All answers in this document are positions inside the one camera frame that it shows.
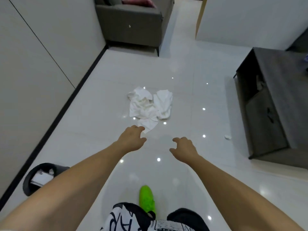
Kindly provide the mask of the person's left hand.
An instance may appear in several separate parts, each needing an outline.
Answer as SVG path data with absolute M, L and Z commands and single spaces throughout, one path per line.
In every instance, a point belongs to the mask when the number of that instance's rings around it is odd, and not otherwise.
M 142 138 L 141 133 L 143 132 L 144 127 L 133 125 L 131 127 L 127 127 L 125 131 L 119 136 L 116 143 L 120 146 L 120 148 L 128 153 L 132 151 L 139 150 L 142 146 L 136 146 L 135 142 L 137 138 Z

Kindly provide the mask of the grey sofa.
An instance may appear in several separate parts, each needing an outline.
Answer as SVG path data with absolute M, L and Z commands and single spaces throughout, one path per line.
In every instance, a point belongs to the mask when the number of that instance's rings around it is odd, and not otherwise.
M 122 4 L 121 0 L 94 0 L 106 47 L 113 43 L 154 48 L 157 56 L 175 0 L 152 0 L 156 8 Z

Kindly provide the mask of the person's left forearm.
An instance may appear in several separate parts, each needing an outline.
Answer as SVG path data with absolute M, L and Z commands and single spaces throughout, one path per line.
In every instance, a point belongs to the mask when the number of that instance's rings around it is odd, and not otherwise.
M 14 209 L 0 230 L 76 231 L 125 154 L 113 143 L 74 165 Z

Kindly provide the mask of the white paper waste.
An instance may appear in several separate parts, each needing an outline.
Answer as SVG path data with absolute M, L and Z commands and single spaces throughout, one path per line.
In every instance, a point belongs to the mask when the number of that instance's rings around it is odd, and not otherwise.
M 48 182 L 50 182 L 55 175 L 55 172 L 53 169 L 49 169 L 47 172 L 43 171 L 42 169 L 34 169 L 32 171 L 33 176 L 30 179 L 30 184 L 36 185 L 39 187 L 44 186 Z

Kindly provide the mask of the green shoe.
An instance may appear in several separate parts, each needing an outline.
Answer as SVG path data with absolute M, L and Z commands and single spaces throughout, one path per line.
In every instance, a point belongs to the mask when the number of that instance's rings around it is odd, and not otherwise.
M 156 206 L 154 195 L 149 186 L 144 185 L 140 188 L 139 192 L 139 206 L 155 220 L 156 218 Z

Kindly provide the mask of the pink cushion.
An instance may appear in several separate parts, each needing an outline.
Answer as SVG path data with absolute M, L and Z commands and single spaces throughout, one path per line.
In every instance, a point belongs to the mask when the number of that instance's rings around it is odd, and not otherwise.
M 136 5 L 141 7 L 156 8 L 152 0 L 121 0 L 122 4 Z

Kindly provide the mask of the dark grey cabinet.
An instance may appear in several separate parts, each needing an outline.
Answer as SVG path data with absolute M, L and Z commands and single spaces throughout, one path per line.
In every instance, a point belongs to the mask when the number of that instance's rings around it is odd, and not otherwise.
M 236 70 L 249 159 L 308 170 L 306 55 L 253 47 Z

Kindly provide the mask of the person's right forearm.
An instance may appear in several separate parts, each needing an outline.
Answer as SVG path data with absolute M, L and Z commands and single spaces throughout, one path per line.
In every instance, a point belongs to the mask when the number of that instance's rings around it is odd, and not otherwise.
M 187 164 L 232 231 L 305 231 L 266 198 L 200 155 Z

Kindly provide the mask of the long white cloth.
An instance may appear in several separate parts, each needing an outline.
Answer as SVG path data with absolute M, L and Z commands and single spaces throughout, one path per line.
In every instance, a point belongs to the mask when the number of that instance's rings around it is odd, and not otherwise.
M 171 115 L 173 93 L 169 90 L 159 90 L 153 95 L 153 102 L 160 120 L 168 119 Z

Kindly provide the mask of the black and white shorts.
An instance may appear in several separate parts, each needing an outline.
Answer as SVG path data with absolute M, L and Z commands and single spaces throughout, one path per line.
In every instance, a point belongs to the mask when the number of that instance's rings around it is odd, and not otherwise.
M 199 214 L 186 208 L 175 210 L 165 220 L 150 214 L 154 213 L 146 213 L 136 204 L 118 203 L 99 231 L 210 231 Z

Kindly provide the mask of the wooden door frame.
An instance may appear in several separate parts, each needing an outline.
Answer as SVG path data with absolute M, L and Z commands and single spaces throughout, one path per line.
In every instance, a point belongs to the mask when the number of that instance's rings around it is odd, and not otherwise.
M 197 22 L 196 22 L 195 39 L 197 39 L 197 34 L 198 34 L 198 30 L 199 30 L 199 27 L 200 27 L 200 23 L 201 23 L 203 14 L 204 14 L 204 10 L 205 10 L 205 7 L 206 7 L 206 3 L 207 3 L 207 0 L 202 0 L 201 8 L 200 8 L 199 15 L 198 15 L 198 19 L 197 19 Z

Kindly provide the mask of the small flat white cloth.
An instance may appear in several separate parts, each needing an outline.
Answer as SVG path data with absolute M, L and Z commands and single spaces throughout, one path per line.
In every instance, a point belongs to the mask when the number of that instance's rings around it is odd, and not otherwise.
M 149 131 L 151 131 L 153 128 L 155 128 L 158 123 L 159 123 L 158 121 L 155 121 L 152 119 L 139 119 L 137 121 L 137 126 L 144 127 L 143 133 L 146 134 Z

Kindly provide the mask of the black trash bin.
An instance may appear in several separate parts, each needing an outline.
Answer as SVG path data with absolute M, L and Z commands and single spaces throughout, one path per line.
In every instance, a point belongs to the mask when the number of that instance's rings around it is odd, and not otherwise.
M 58 164 L 54 164 L 54 163 L 41 163 L 37 166 L 35 166 L 34 168 L 32 168 L 28 174 L 26 175 L 22 188 L 23 188 L 23 192 L 26 196 L 30 196 L 32 195 L 34 192 L 36 192 L 38 189 L 40 189 L 41 187 L 36 186 L 36 185 L 32 185 L 30 184 L 30 179 L 33 176 L 32 171 L 34 169 L 42 169 L 43 171 L 47 172 L 49 169 L 53 169 L 55 172 L 54 178 L 58 175 L 60 175 L 61 173 L 63 173 L 64 171 L 68 170 L 70 167 L 67 166 L 61 166 Z

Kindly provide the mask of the person's right hand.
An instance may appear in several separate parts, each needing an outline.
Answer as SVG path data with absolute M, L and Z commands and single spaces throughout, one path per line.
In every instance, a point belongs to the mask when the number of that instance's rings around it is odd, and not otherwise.
M 191 140 L 186 137 L 175 137 L 172 141 L 176 143 L 176 148 L 178 149 L 178 155 L 174 155 L 177 160 L 191 165 L 199 158 L 199 154 Z

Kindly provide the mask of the large crumpled white cloth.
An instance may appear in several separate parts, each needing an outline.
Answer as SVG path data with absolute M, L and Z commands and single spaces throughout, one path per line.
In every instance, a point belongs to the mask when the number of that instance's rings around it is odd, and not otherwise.
M 143 87 L 137 87 L 128 93 L 129 116 L 139 119 L 158 121 L 158 109 L 153 102 L 153 95 Z

